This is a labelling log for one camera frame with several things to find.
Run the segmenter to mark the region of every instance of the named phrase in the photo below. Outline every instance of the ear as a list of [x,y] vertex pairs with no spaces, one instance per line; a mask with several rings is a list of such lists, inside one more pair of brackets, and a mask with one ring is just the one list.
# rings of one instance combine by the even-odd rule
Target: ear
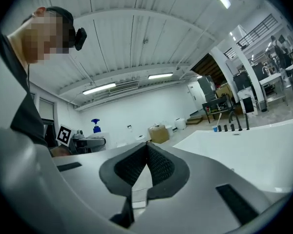
[[34,16],[41,17],[45,12],[45,7],[39,7],[37,10],[34,11]]

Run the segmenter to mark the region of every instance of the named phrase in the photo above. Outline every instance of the workbench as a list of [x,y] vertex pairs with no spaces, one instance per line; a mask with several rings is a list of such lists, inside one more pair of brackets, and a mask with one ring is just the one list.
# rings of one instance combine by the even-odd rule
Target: workbench
[[[264,86],[268,85],[268,84],[274,85],[274,84],[277,84],[277,83],[279,83],[281,93],[277,94],[275,96],[267,98]],[[287,98],[286,98],[285,91],[284,91],[283,80],[282,80],[282,77],[281,77],[280,73],[275,73],[275,74],[273,74],[271,76],[268,76],[267,78],[265,78],[263,80],[260,80],[259,84],[262,87],[262,91],[263,91],[264,99],[265,99],[265,102],[266,102],[266,105],[267,105],[267,109],[268,109],[268,104],[270,102],[273,102],[273,101],[278,100],[278,99],[282,99],[288,105]]]
[[[225,103],[226,104],[226,108],[224,110],[218,110],[218,111],[215,111],[215,112],[212,112],[212,113],[207,113],[207,110],[206,110],[207,107],[209,107],[209,108],[211,108],[212,106],[219,107],[218,105],[220,103]],[[211,100],[209,102],[203,103],[202,104],[202,107],[203,107],[203,109],[205,111],[205,114],[207,116],[207,119],[208,119],[209,123],[210,123],[210,120],[209,120],[209,116],[210,115],[213,116],[213,118],[215,119],[215,114],[220,114],[220,113],[223,113],[223,112],[228,112],[228,111],[234,109],[234,107],[231,104],[231,101],[228,98],[228,95],[223,95],[220,98],[217,98],[217,99]]]

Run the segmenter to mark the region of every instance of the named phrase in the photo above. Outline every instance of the floor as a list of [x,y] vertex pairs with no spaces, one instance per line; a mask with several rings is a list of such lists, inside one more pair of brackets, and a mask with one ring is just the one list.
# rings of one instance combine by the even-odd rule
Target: floor
[[[258,116],[249,118],[249,126],[263,126],[272,123],[277,123],[285,121],[288,119],[293,119],[293,92],[291,87],[286,89],[288,105],[282,100],[274,101],[269,104],[268,111],[259,112]],[[246,128],[246,122],[244,116],[239,116],[239,121],[242,128]],[[185,139],[193,132],[197,130],[212,130],[212,126],[216,124],[217,119],[210,119],[210,123],[207,120],[203,120],[197,125],[189,125],[186,129],[177,130],[171,139],[164,142],[163,144],[174,146],[179,143],[181,140]],[[238,128],[236,119],[232,122],[235,125],[235,128]],[[219,125],[227,125],[230,128],[228,119],[220,119]],[[151,173],[146,166],[142,171],[140,177],[138,178],[135,185],[132,187],[132,202],[134,208],[134,215],[137,218],[145,210],[145,200],[147,196],[147,190],[152,187]]]

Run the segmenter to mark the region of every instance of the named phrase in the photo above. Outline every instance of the white pillar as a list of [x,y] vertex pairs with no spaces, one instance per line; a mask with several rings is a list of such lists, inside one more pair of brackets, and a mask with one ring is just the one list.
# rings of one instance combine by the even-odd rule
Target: white pillar
[[215,62],[217,63],[221,71],[223,72],[231,88],[234,100],[237,103],[239,101],[238,89],[233,81],[233,75],[229,67],[226,65],[226,61],[228,60],[227,57],[217,47],[213,47],[209,53],[214,58]]
[[235,51],[236,55],[241,60],[246,71],[248,72],[249,77],[251,79],[251,82],[253,84],[254,90],[257,95],[258,104],[261,107],[262,104],[265,104],[265,99],[264,99],[264,95],[262,92],[262,88],[261,88],[259,81],[257,79],[257,76],[255,74],[255,71],[253,70],[251,64],[249,63],[249,60],[244,55],[243,51],[239,48],[239,46],[235,43],[235,41],[231,37],[228,37],[228,42],[229,42],[231,48]]

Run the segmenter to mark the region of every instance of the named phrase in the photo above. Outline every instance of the white ceiling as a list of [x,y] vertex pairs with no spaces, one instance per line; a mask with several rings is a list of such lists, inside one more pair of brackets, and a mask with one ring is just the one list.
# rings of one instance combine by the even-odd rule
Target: white ceiling
[[[85,104],[108,93],[82,91],[111,82],[138,80],[144,86],[178,81],[263,0],[16,0],[2,23],[11,33],[39,6],[61,6],[83,27],[82,50],[35,64],[30,80],[48,92]],[[166,80],[148,75],[173,72]]]

